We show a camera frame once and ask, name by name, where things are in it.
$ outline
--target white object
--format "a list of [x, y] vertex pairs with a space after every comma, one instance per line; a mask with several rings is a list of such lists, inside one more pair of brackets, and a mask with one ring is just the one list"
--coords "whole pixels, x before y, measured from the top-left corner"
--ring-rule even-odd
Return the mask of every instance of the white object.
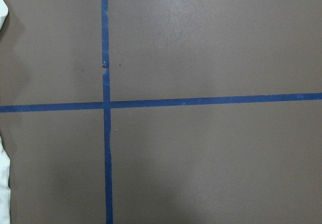
[[9, 181], [10, 159], [2, 146], [0, 137], [0, 223], [10, 224], [10, 189]]
[[4, 24], [5, 18], [8, 15], [8, 7], [4, 0], [0, 0], [0, 29], [2, 24]]

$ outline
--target white cloth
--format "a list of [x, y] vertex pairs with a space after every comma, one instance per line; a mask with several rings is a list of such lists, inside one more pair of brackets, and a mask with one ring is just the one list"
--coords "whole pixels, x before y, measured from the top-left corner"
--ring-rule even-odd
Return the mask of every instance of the white cloth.
[[8, 15], [8, 7], [5, 4], [4, 0], [0, 0], [0, 29], [7, 15]]
[[0, 223], [10, 224], [10, 189], [9, 181], [10, 159], [2, 146], [0, 137]]

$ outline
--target horizontal blue tape strip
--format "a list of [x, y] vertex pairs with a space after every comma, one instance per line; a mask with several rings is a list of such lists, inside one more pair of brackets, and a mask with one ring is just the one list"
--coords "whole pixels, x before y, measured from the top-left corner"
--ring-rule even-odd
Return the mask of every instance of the horizontal blue tape strip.
[[0, 113], [103, 109], [103, 102], [0, 106]]
[[287, 102], [287, 101], [310, 101], [310, 100], [322, 100], [322, 93], [114, 101], [114, 102], [111, 102], [111, 108], [115, 109], [115, 108], [137, 108], [137, 107], [166, 107], [166, 106], [189, 106], [189, 105], [211, 105], [211, 104], [233, 104], [233, 103], [256, 103], [256, 102]]

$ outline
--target blue tape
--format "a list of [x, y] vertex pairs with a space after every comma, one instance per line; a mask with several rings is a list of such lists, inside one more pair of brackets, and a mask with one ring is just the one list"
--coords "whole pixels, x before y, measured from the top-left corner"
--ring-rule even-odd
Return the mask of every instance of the blue tape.
[[111, 157], [111, 97], [110, 97], [110, 61], [109, 61], [109, 31], [108, 31], [108, 0], [102, 4], [102, 58], [103, 67], [103, 102], [104, 102], [104, 148], [105, 148], [105, 202], [106, 223], [113, 224], [112, 197], [112, 157]]
[[0, 113], [103, 109], [103, 102], [0, 106]]
[[310, 100], [322, 100], [322, 93], [115, 101], [115, 102], [111, 102], [111, 108], [167, 107], [167, 106], [256, 103], [256, 102], [287, 102], [287, 101], [310, 101]]

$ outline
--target gray floor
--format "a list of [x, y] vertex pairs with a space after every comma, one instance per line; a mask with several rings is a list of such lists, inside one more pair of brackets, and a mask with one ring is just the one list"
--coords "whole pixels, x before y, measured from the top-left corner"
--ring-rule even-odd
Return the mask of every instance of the gray floor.
[[[0, 105], [102, 101], [100, 0], [5, 0]], [[110, 0], [112, 100], [321, 92], [322, 0]], [[115, 224], [320, 223], [321, 101], [112, 111]], [[12, 224], [105, 223], [103, 111], [0, 114]]]

